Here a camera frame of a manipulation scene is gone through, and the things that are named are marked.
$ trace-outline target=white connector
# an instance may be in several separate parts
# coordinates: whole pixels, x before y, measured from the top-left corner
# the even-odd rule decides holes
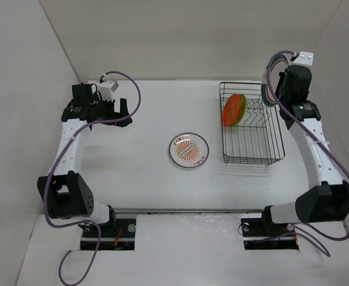
[[[300,66],[312,66],[313,64],[313,52],[301,51],[296,59],[291,60],[291,64],[298,64]]]
[[[113,93],[119,87],[119,83],[113,80],[106,80],[100,83],[98,80],[89,80],[88,84],[95,84],[98,87],[98,91],[102,95],[103,100],[111,101],[113,100]]]

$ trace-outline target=wire basket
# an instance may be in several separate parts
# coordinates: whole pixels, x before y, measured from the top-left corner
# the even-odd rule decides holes
[[[247,110],[236,126],[223,124],[222,112],[232,94],[244,94]],[[221,82],[220,112],[225,163],[270,165],[285,157],[277,107],[267,107],[260,96],[260,83]]]

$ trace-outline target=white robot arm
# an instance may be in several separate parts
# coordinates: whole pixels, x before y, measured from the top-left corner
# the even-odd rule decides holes
[[[91,127],[84,128],[76,136],[74,134],[89,122],[96,120],[117,119],[128,115],[127,101],[120,99],[120,112],[114,112],[113,92],[117,82],[89,82],[73,85],[73,99],[64,109],[62,134],[56,159],[62,153],[69,140],[75,137],[73,143],[64,153],[63,158],[54,170],[53,180],[49,186],[48,211],[53,219],[87,219],[96,223],[108,223],[115,220],[112,207],[100,204],[94,200],[92,192],[80,175],[82,153]],[[115,123],[125,127],[132,123],[126,119]],[[43,199],[47,176],[38,179],[38,190]]]
[[[312,131],[320,142],[329,149],[320,120],[305,119],[303,125]],[[328,185],[342,185],[342,182],[345,181],[345,176],[338,170],[326,153],[317,146],[311,136],[296,124],[292,125],[289,131],[298,144],[300,154],[306,166],[309,188],[313,189],[315,186],[320,186],[322,182],[327,182]],[[296,202],[273,206],[270,208],[270,211],[274,223],[301,222],[297,215]]]

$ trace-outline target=white tabletop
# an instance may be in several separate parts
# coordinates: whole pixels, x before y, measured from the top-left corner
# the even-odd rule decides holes
[[[269,167],[225,165],[222,157],[218,81],[138,81],[140,110],[126,128],[93,127],[83,153],[82,171],[95,198],[115,208],[262,209],[294,201],[308,190],[299,149],[281,120],[286,157]],[[115,97],[137,95],[120,82]],[[170,141],[178,134],[200,134],[210,155],[199,169],[171,162]]]
[[[349,241],[319,237],[327,258],[299,238],[300,250],[244,250],[238,214],[138,216],[135,251],[100,251],[81,286],[135,285],[349,285]],[[316,226],[343,236],[341,222]],[[40,215],[30,238],[18,286],[59,286],[58,266],[67,250],[79,249],[80,229],[52,229]],[[78,281],[92,251],[74,251],[63,266]]]

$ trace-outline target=decorative plate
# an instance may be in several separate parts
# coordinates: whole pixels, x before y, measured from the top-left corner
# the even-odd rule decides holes
[[[233,94],[223,108],[222,121],[226,126],[235,126],[244,118],[247,100],[244,94]]]
[[[183,133],[171,141],[169,155],[181,167],[196,168],[208,159],[209,146],[201,136],[195,133]]]

